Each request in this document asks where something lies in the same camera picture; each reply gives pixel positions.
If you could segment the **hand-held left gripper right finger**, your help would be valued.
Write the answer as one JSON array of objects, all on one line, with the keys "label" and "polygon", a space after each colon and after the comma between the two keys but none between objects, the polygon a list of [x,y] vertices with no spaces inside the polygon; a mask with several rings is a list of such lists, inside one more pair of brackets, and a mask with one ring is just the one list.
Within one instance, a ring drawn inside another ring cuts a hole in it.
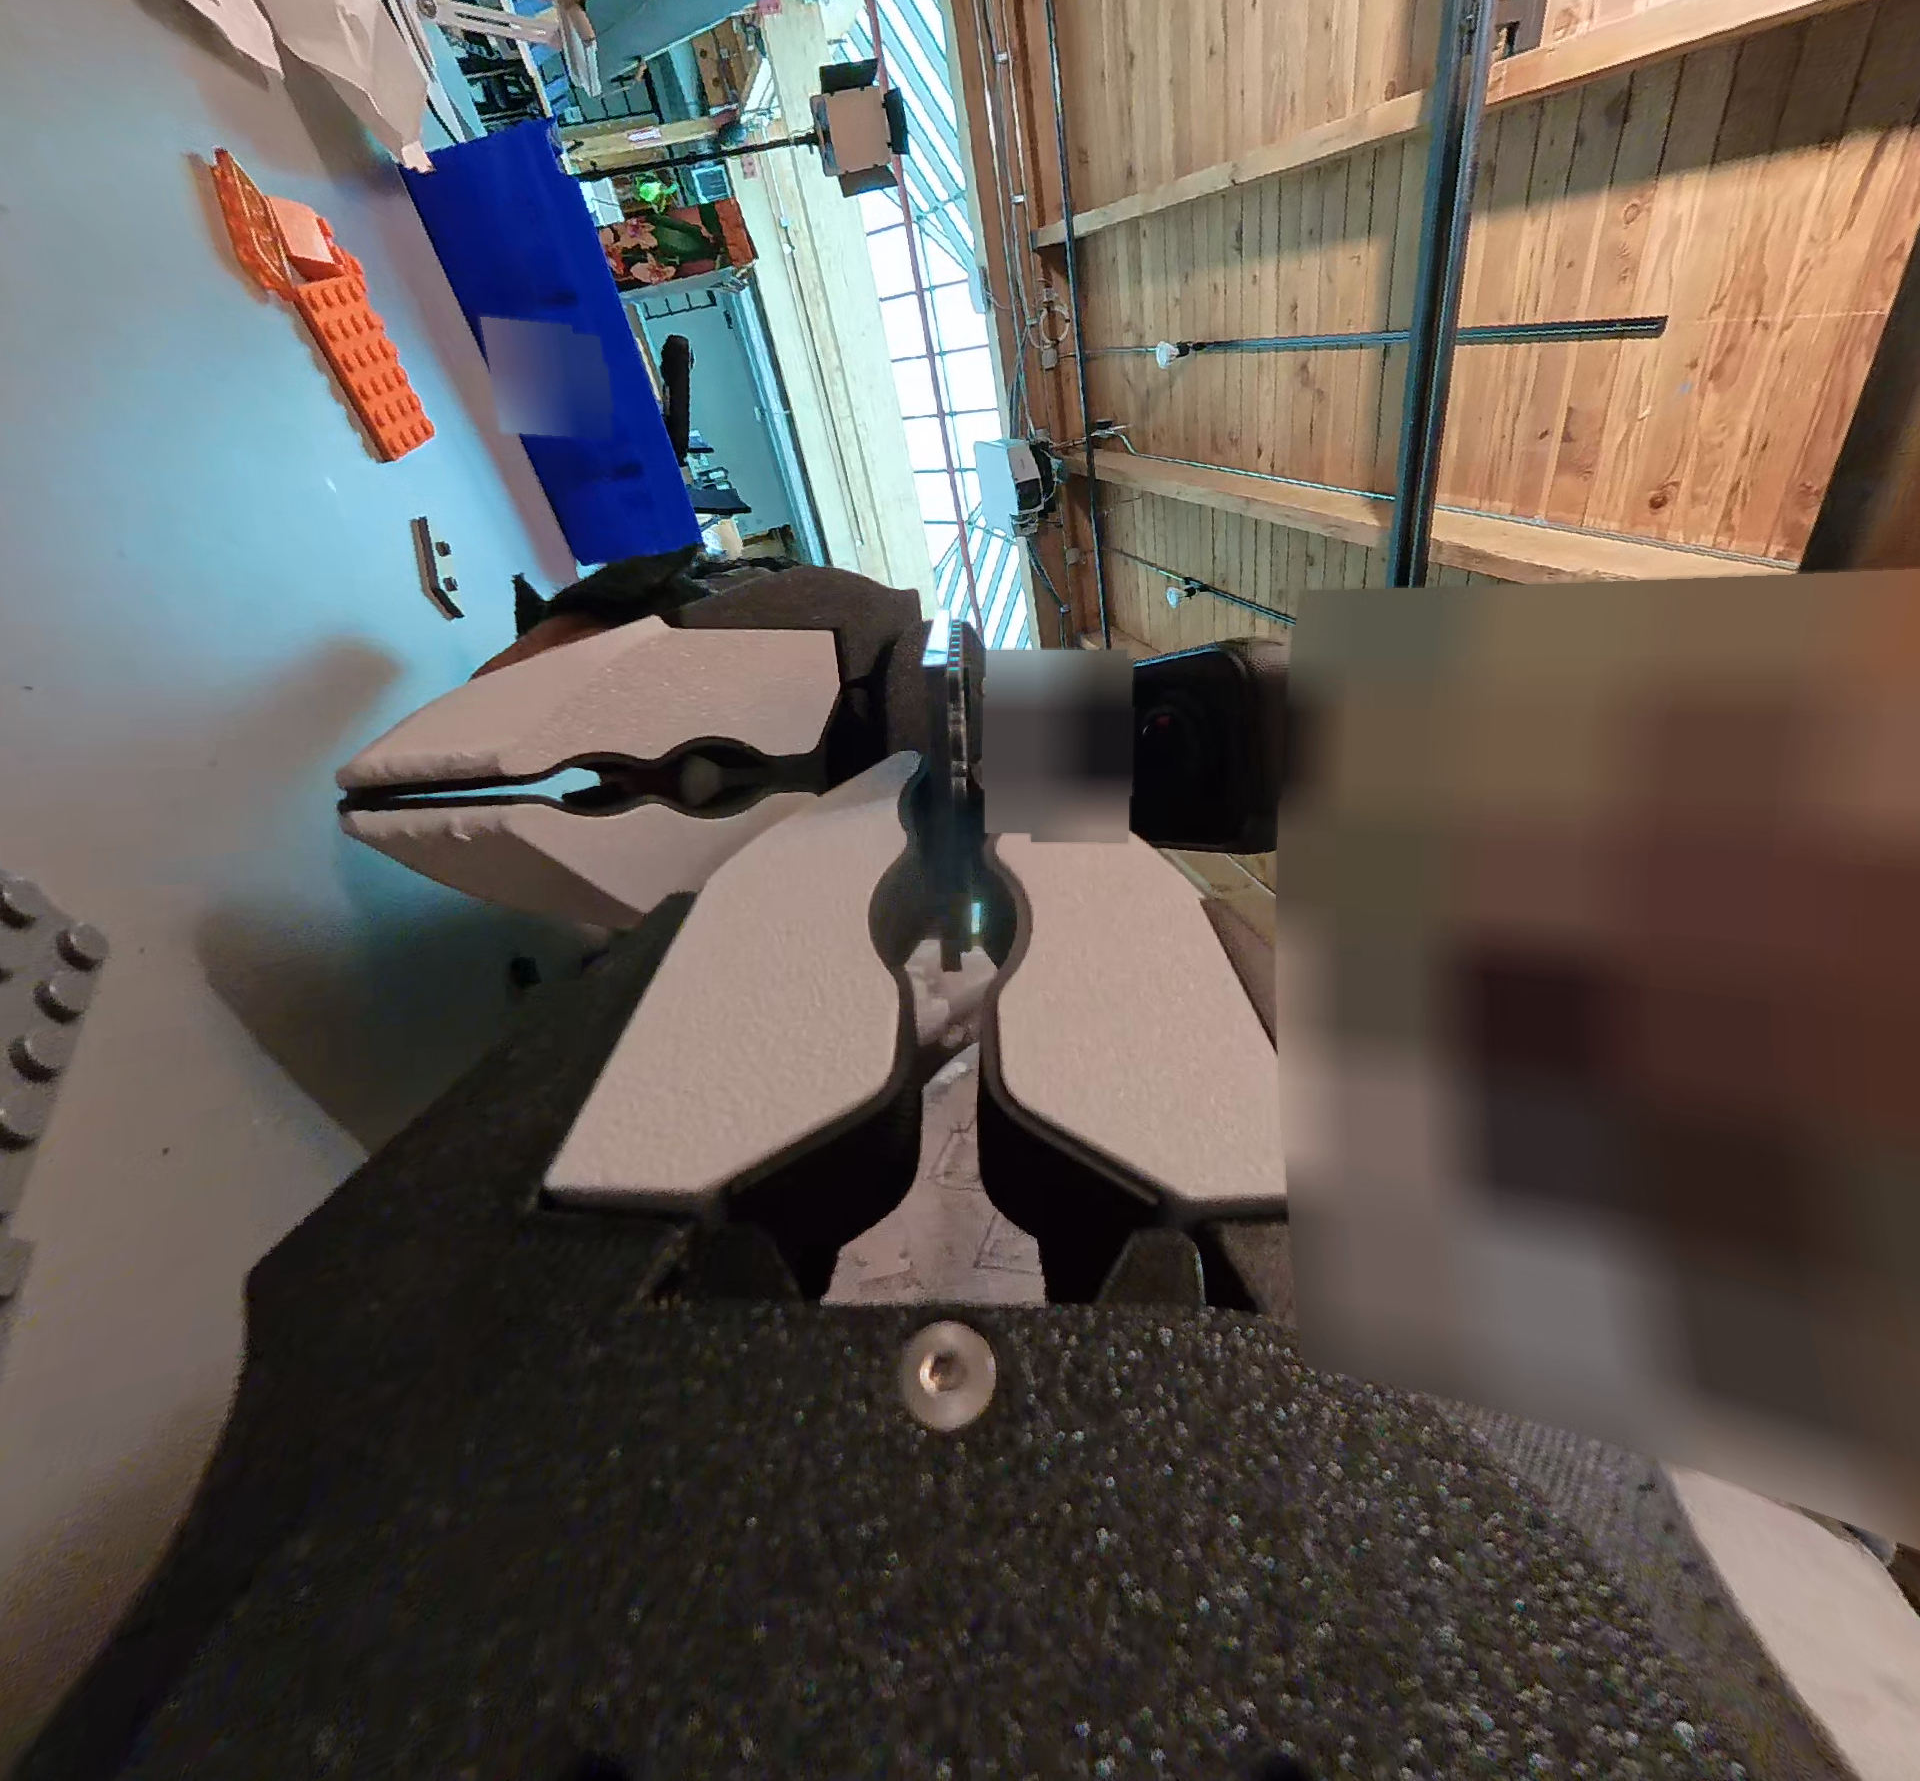
[{"label": "hand-held left gripper right finger", "polygon": [[997,973],[979,1040],[979,1169],[1038,1247],[1053,1305],[1088,1305],[1145,1233],[1287,1222],[1281,1067],[1248,977],[1155,848],[991,840]]}]

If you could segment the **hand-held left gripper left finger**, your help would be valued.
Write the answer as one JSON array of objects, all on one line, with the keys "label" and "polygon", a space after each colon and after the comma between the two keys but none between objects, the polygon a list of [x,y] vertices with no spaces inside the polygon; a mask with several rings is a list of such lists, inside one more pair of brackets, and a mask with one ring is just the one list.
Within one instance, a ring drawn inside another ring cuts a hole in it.
[{"label": "hand-held left gripper left finger", "polygon": [[750,840],[694,901],[545,1201],[762,1229],[807,1300],[912,1191],[920,898],[896,754]]}]

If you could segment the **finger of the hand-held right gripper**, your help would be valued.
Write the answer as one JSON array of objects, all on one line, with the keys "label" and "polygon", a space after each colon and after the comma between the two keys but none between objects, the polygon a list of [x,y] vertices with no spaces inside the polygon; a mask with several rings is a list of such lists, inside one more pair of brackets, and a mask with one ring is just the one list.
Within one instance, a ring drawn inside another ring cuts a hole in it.
[{"label": "finger of the hand-held right gripper", "polygon": [[695,743],[801,757],[844,677],[832,632],[686,631],[658,618],[546,649],[448,690],[338,770],[350,809],[525,801],[579,767],[652,767]]},{"label": "finger of the hand-held right gripper", "polygon": [[798,905],[808,926],[860,916],[907,848],[903,797],[922,764],[896,754],[827,794],[775,792],[729,818],[668,805],[583,815],[548,802],[363,809],[343,832],[469,899],[595,929],[629,929],[675,894],[727,924]]}]

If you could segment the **large dark grey lego plate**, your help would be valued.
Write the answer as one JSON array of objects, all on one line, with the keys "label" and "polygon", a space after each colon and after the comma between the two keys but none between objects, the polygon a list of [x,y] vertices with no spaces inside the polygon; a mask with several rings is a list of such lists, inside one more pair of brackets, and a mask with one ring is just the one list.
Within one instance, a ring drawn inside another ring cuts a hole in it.
[{"label": "large dark grey lego plate", "polygon": [[927,703],[920,846],[941,969],[961,973],[979,940],[986,901],[986,649],[974,627],[941,611],[927,628],[922,680]]}]

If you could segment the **grey lego baseplate build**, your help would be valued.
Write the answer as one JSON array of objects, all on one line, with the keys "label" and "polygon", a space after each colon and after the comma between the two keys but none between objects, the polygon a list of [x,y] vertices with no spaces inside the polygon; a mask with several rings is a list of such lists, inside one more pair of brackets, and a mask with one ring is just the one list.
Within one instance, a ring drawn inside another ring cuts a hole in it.
[{"label": "grey lego baseplate build", "polygon": [[12,1313],[34,1260],[17,1210],[108,963],[102,929],[27,877],[3,872],[3,1313]]}]

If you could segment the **light panel on arm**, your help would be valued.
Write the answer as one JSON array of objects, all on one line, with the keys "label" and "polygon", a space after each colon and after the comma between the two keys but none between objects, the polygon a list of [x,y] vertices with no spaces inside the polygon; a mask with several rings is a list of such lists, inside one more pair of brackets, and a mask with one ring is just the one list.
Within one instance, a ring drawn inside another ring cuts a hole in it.
[{"label": "light panel on arm", "polygon": [[639,125],[630,120],[560,124],[560,159],[577,179],[612,180],[773,154],[813,154],[852,199],[896,183],[910,149],[906,99],[879,60],[830,63],[793,133],[750,133],[736,114]]}]

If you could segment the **orange lego plate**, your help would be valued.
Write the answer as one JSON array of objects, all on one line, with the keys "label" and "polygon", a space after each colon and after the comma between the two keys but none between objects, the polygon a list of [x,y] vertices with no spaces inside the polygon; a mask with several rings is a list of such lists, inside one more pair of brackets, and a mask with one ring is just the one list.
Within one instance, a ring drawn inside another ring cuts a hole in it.
[{"label": "orange lego plate", "polygon": [[372,306],[360,261],[330,241],[327,266],[295,261],[298,308],[350,408],[381,463],[397,463],[436,437],[397,345]]}]

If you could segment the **black office chair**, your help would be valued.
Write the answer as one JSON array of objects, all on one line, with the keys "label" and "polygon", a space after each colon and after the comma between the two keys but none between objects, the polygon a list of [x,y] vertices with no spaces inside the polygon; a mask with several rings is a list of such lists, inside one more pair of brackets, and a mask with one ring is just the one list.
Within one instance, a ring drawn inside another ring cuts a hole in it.
[{"label": "black office chair", "polygon": [[750,516],[752,508],[741,500],[732,481],[727,473],[714,474],[697,466],[709,447],[691,426],[691,370],[691,343],[679,332],[669,332],[658,347],[660,408],[688,500],[702,522],[736,522]]}]

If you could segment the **large window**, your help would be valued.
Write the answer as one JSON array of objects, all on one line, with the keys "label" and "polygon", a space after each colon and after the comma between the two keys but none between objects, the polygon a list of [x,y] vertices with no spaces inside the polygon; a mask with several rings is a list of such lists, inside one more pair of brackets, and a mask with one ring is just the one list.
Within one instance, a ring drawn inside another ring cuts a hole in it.
[{"label": "large window", "polygon": [[974,466],[1003,412],[948,23],[941,0],[873,3],[839,53],[883,60],[906,100],[906,180],[860,211],[935,597],[954,616],[976,607],[989,646],[1031,649],[1028,563],[1013,532],[987,522]]}]

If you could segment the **dark printed booklet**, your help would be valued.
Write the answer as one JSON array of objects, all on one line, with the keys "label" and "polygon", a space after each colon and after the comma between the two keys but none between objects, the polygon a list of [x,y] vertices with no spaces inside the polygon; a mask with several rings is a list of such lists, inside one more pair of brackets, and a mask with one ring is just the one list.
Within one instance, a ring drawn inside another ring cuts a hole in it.
[{"label": "dark printed booklet", "polygon": [[647,291],[694,277],[750,272],[757,251],[732,199],[700,206],[640,206],[601,226],[599,245],[613,284]]}]

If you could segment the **blue plastic storage bin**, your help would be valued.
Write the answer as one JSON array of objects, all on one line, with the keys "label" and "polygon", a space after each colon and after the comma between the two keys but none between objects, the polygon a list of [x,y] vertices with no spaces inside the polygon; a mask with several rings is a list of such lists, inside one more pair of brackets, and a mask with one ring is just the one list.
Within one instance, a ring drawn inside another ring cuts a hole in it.
[{"label": "blue plastic storage bin", "polygon": [[581,567],[697,547],[660,400],[556,128],[433,154],[404,185]]}]

